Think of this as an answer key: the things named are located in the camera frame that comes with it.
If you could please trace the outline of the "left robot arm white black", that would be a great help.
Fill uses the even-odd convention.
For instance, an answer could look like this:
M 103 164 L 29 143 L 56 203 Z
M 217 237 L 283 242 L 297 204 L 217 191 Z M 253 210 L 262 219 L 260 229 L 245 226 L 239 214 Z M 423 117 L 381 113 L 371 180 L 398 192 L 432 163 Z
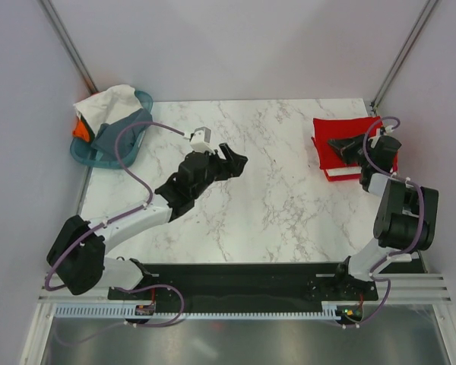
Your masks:
M 111 259 L 108 253 L 139 233 L 183 216 L 211 183 L 241 176 L 248 161 L 226 143 L 214 152 L 193 151 L 147 201 L 112 217 L 70 217 L 47 254 L 49 273 L 58 275 L 73 295 L 111 287 L 145 298 L 152 288 L 147 269 L 137 259 Z

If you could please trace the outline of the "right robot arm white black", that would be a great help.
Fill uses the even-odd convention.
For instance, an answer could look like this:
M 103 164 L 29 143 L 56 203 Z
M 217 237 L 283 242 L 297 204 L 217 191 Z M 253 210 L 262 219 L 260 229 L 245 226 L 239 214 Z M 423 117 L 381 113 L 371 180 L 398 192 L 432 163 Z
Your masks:
M 334 293 L 350 299 L 391 262 L 412 260 L 412 254 L 426 250 L 434 239 L 439 192 L 417 186 L 397 176 L 394 163 L 401 143 L 388 135 L 367 138 L 330 139 L 328 145 L 344 163 L 360 169 L 363 190 L 381 198 L 373 224 L 373 238 L 357 254 L 338 265 Z

